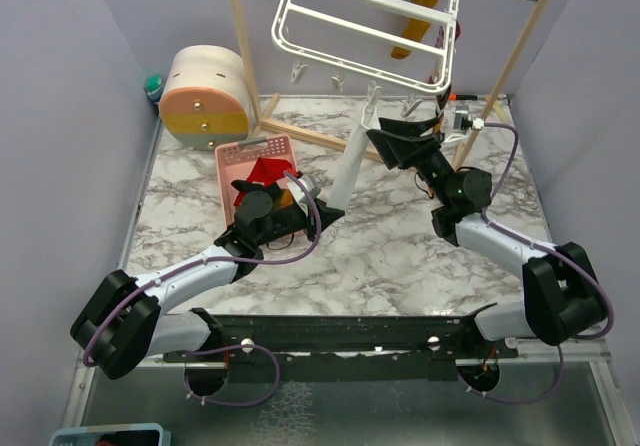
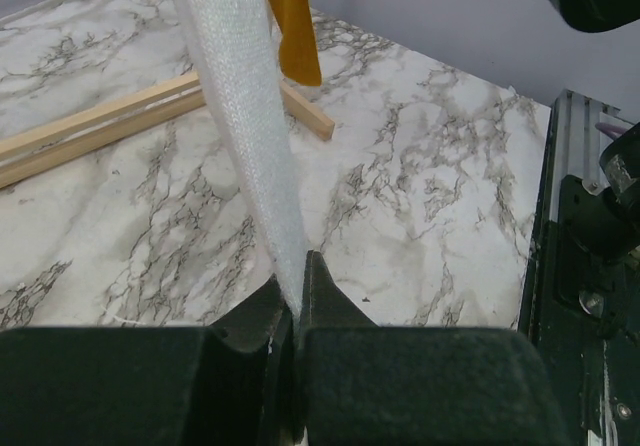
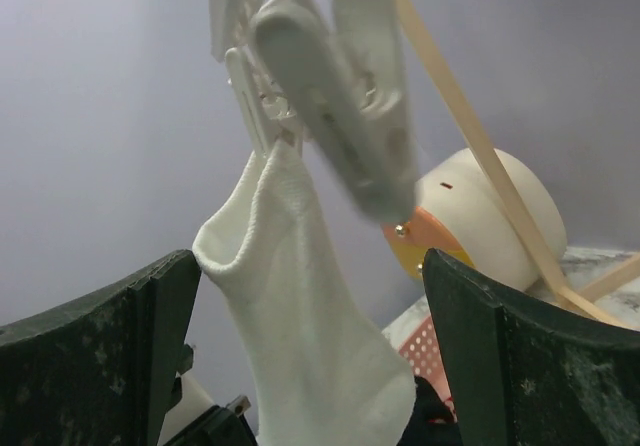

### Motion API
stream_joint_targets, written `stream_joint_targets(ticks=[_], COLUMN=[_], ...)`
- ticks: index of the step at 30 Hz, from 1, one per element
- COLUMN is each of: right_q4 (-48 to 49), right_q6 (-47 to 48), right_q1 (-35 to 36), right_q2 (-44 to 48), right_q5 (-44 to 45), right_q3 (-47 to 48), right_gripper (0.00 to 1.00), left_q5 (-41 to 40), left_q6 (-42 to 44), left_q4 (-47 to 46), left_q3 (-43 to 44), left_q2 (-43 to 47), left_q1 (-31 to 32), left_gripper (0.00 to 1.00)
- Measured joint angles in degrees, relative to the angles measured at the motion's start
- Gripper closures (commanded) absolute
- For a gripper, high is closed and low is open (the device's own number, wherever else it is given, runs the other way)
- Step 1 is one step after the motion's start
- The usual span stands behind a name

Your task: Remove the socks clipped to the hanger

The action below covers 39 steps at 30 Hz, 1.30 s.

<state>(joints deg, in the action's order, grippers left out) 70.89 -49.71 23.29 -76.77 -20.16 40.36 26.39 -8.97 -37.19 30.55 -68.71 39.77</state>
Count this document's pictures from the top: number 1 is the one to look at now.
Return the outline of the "red sock white pattern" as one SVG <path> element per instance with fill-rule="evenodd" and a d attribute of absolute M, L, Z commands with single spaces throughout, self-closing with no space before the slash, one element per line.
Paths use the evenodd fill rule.
<path fill-rule="evenodd" d="M 288 160 L 259 157 L 248 177 L 236 180 L 259 182 L 269 189 L 278 180 L 285 177 L 285 172 L 296 174 L 295 167 Z"/>

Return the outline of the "black sock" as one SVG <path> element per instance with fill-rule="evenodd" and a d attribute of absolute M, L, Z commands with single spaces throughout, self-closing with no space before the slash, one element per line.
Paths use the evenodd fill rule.
<path fill-rule="evenodd" d="M 231 186 L 238 192 L 236 202 L 240 203 L 242 199 L 251 192 L 267 192 L 268 188 L 259 182 L 250 182 L 247 180 L 234 180 Z"/>

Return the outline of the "mustard sock striped cuff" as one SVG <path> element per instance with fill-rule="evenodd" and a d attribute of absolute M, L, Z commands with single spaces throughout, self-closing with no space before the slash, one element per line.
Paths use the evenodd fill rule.
<path fill-rule="evenodd" d="M 425 8 L 433 9 L 437 6 L 439 0 L 410 0 L 413 4 Z M 421 42 L 429 30 L 431 24 L 421 19 L 410 18 L 405 26 L 402 37 L 407 40 Z M 411 54 L 409 49 L 394 46 L 390 56 L 395 60 L 402 60 Z"/>

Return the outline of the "white plastic clip hanger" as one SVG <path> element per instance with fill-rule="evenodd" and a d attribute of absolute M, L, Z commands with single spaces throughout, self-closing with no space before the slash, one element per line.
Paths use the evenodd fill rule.
<path fill-rule="evenodd" d="M 341 72 L 359 74 L 371 80 L 389 83 L 421 95 L 439 96 L 447 99 L 452 83 L 460 0 L 448 0 L 446 8 L 443 10 L 417 6 L 409 0 L 353 1 L 358 6 L 367 6 L 408 19 L 416 18 L 427 21 L 440 28 L 442 31 L 441 41 L 436 46 L 430 46 L 422 42 L 404 39 L 398 34 L 385 32 L 377 27 L 359 24 L 303 6 L 295 0 L 279 0 L 271 26 L 271 39 L 274 46 L 284 53 L 331 66 Z M 331 53 L 318 46 L 305 46 L 290 38 L 288 21 L 297 17 L 322 26 L 332 27 L 342 33 L 355 34 L 372 43 L 380 43 L 390 47 L 398 46 L 412 52 L 425 54 L 435 60 L 435 71 L 428 78 L 414 79 L 406 74 L 395 73 L 381 66 L 367 65 L 361 59 L 349 59 L 342 53 Z"/>

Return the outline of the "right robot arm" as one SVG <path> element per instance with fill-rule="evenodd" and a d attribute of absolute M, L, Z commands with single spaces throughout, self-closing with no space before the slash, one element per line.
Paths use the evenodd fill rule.
<path fill-rule="evenodd" d="M 497 340 L 536 338 L 557 346 L 572 338 L 593 339 L 591 327 L 613 325 L 611 303 L 586 251 L 569 242 L 539 242 L 489 219 L 492 176 L 478 168 L 455 169 L 441 151 L 446 139 L 426 123 L 383 118 L 367 136 L 389 169 L 415 169 L 440 207 L 432 212 L 438 237 L 474 251 L 520 279 L 519 302 L 488 306 L 459 333 L 461 349 L 481 357 Z"/>

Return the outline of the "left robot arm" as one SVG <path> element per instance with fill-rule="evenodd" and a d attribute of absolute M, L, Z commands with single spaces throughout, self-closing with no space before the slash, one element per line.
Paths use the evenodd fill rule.
<path fill-rule="evenodd" d="M 278 208 L 267 193 L 252 192 L 225 232 L 198 255 L 137 277 L 122 269 L 107 274 L 70 329 L 84 365 L 100 368 L 110 379 L 123 377 L 158 353 L 162 316 L 267 264 L 262 248 L 277 239 L 303 232 L 318 244 L 321 233 L 344 214 L 321 199 Z"/>

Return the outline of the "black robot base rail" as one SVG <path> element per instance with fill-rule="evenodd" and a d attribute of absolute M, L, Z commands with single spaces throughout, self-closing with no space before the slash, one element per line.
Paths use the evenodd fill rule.
<path fill-rule="evenodd" d="M 148 356 L 232 382 L 453 381 L 456 364 L 516 357 L 488 341 L 474 318 L 455 316 L 240 316 L 202 308 L 155 321 L 116 319 L 95 347 L 96 365 L 119 379 Z"/>

